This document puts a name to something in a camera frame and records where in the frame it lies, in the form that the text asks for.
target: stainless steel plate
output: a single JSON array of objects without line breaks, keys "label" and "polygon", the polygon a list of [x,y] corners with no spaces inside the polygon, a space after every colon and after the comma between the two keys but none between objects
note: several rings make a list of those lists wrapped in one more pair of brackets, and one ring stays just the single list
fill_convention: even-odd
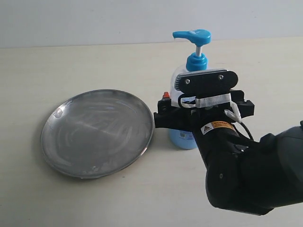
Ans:
[{"label": "stainless steel plate", "polygon": [[47,163],[63,174],[98,178],[132,164],[147,149],[152,113],[132,94],[95,90],[59,106],[41,134]]}]

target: clear plastic bottle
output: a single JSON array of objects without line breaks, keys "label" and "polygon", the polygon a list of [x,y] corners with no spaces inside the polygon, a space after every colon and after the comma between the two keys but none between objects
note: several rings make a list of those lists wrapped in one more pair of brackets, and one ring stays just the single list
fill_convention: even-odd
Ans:
[{"label": "clear plastic bottle", "polygon": [[[179,107],[178,98],[183,93],[175,89],[176,77],[181,73],[207,69],[208,60],[205,57],[205,55],[202,53],[202,46],[210,43],[211,34],[209,31],[198,29],[193,31],[174,32],[173,37],[188,39],[190,42],[196,45],[196,52],[192,53],[187,58],[186,64],[181,65],[175,70],[171,78],[171,85],[170,85],[171,105],[174,107]],[[197,147],[194,136],[189,131],[169,129],[169,138],[173,144],[175,144],[176,146],[182,149],[194,149]]]}]

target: warning label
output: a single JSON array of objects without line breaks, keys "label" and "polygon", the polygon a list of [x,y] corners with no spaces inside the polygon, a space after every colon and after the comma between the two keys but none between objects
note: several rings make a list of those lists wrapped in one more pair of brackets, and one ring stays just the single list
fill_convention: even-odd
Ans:
[{"label": "warning label", "polygon": [[228,122],[216,121],[216,122],[211,122],[211,123],[204,125],[201,128],[201,132],[203,133],[203,135],[205,135],[209,131],[211,131],[213,129],[217,129],[217,128],[228,128],[228,129],[235,130],[234,127],[232,126],[232,124],[230,124]]}]

